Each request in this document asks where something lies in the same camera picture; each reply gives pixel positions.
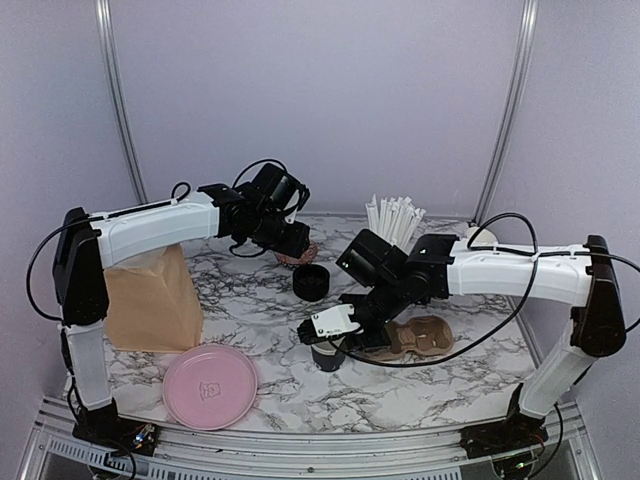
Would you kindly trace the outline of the brown paper bag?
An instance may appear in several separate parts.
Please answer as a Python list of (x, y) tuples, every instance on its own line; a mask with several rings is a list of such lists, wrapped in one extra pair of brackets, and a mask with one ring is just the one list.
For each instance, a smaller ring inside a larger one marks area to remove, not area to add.
[(121, 351), (180, 353), (200, 343), (204, 314), (178, 244), (104, 272), (105, 333)]

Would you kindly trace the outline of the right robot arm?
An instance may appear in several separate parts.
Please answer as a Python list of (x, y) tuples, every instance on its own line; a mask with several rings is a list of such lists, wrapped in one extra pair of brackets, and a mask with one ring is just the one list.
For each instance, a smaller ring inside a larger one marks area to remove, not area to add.
[(516, 410), (501, 419), (495, 438), (515, 448), (554, 403), (599, 358), (617, 353), (627, 337), (619, 286), (606, 241), (525, 247), (471, 245), (456, 235), (428, 234), (410, 253), (361, 230), (337, 260), (365, 295), (312, 315), (298, 329), (307, 345), (342, 338), (376, 349), (385, 326), (412, 304), (451, 296), (502, 295), (570, 306), (570, 324), (547, 358), (515, 394)]

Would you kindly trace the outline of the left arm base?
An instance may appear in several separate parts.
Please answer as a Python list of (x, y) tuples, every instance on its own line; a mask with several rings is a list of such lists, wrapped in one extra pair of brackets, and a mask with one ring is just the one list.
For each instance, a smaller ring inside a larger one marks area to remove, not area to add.
[(121, 417), (115, 399), (95, 410), (80, 406), (73, 429), (75, 438), (148, 457), (155, 453), (158, 434), (154, 423)]

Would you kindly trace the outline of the brown cardboard cup carrier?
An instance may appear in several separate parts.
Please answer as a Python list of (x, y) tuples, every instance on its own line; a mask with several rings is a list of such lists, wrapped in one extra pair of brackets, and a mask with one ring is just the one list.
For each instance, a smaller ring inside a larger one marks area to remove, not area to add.
[(454, 345), (449, 324), (438, 316), (412, 317), (405, 323), (392, 321), (386, 325), (391, 344), (367, 352), (365, 357), (376, 361), (399, 360), (408, 354), (420, 359), (447, 354)]

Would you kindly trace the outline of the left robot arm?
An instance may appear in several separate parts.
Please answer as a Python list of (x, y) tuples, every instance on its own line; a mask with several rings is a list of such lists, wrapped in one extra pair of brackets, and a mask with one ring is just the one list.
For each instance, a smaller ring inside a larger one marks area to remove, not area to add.
[(200, 186), (182, 199), (90, 215), (81, 208), (64, 219), (52, 268), (61, 325), (81, 405), (91, 411), (89, 431), (106, 445), (125, 438), (104, 358), (104, 320), (109, 297), (104, 272), (122, 262), (193, 240), (250, 241), (259, 249), (300, 257), (309, 227), (295, 215), (309, 188), (276, 161), (259, 162), (250, 181)]

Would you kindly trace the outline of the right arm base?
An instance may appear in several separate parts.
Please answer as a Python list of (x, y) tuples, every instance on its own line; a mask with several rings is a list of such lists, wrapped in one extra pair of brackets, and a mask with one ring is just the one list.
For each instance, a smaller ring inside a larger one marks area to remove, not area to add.
[(459, 445), (469, 459), (530, 447), (548, 439), (544, 421), (525, 414), (512, 400), (503, 419), (461, 429)]

